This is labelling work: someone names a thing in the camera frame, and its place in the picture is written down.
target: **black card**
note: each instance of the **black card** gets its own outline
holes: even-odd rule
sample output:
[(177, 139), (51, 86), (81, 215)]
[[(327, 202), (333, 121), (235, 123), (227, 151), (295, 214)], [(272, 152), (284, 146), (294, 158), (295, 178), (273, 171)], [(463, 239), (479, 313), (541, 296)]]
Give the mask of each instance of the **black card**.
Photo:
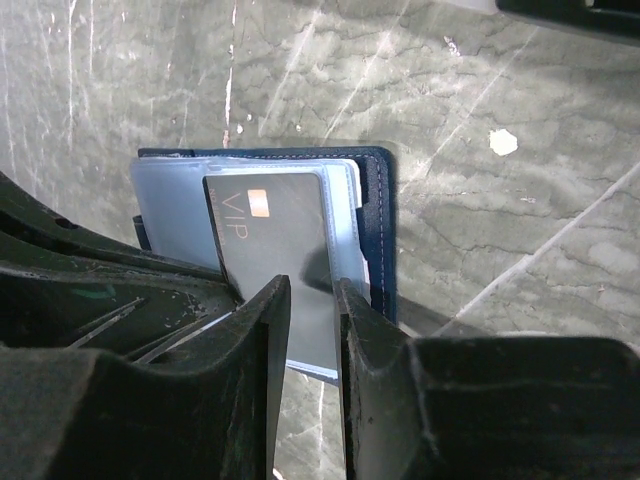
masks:
[[(396, 162), (382, 147), (290, 147), (248, 149), (142, 148), (138, 157), (249, 158), (253, 160), (323, 160), (348, 158), (360, 169), (362, 208), (356, 211), (360, 247), (369, 264), (371, 306), (392, 323), (396, 310)], [(141, 244), (146, 231), (138, 227)]]
[(320, 178), (313, 173), (207, 176), (220, 263), (245, 298), (291, 280), (287, 359), (335, 370), (334, 309)]

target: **card holder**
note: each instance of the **card holder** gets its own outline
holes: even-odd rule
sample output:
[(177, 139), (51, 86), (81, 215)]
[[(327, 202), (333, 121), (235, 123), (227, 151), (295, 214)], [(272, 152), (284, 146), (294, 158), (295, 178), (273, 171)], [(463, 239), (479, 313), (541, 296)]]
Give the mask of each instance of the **card holder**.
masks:
[[(158, 149), (143, 148), (139, 158), (147, 157), (235, 157), (269, 160), (351, 159), (360, 170), (362, 207), (356, 211), (360, 247), (369, 266), (371, 306), (396, 323), (396, 205), (394, 159), (382, 147), (299, 147), (261, 149)], [(140, 225), (136, 231), (144, 241)]]

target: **gray marble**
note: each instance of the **gray marble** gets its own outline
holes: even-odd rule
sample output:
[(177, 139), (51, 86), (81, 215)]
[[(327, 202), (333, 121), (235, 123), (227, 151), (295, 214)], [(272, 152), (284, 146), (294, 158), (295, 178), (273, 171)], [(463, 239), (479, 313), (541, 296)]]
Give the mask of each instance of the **gray marble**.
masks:
[[(407, 331), (640, 343), (640, 49), (426, 0), (0, 0), (0, 21), (1, 168), (71, 220), (135, 241), (142, 146), (383, 145)], [(288, 372), (276, 467), (342, 478), (341, 455), (337, 390)]]

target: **white spot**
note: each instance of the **white spot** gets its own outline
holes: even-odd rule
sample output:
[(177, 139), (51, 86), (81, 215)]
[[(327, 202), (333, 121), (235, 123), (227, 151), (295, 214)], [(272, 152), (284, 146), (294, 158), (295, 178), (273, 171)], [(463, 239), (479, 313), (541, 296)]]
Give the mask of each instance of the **white spot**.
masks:
[(518, 149), (518, 139), (507, 130), (491, 130), (489, 133), (489, 147), (496, 154), (504, 157)]
[[(393, 55), (395, 53), (395, 48), (393, 45), (393, 40), (391, 40), (391, 30), (387, 30), (385, 32), (380, 33), (380, 38), (378, 40), (378, 50), (377, 55), (386, 54)], [(362, 59), (363, 62), (368, 64), (366, 58)]]
[(460, 50), (458, 50), (458, 45), (456, 45), (456, 42), (453, 40), (453, 38), (447, 37), (445, 35), (444, 36), (444, 41), (449, 46), (449, 53), (451, 55), (453, 55), (454, 57), (459, 57), (460, 56)]
[(233, 82), (233, 64), (229, 67), (229, 80), (227, 80), (227, 92), (226, 100), (224, 102), (224, 119), (227, 124), (227, 130), (229, 129), (229, 118), (231, 113), (231, 84)]

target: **dust speck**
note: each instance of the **dust speck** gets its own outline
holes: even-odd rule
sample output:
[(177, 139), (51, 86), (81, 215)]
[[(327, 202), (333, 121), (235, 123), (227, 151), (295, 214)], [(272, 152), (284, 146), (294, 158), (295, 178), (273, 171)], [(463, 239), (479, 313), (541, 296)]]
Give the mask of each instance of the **dust speck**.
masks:
[(518, 139), (504, 128), (489, 133), (489, 147), (496, 154), (504, 157), (518, 149)]
[(460, 50), (458, 50), (458, 45), (456, 45), (456, 42), (452, 37), (447, 37), (445, 35), (444, 36), (444, 42), (449, 47), (449, 53), (451, 53), (451, 55), (453, 55), (454, 57), (459, 57), (460, 56)]

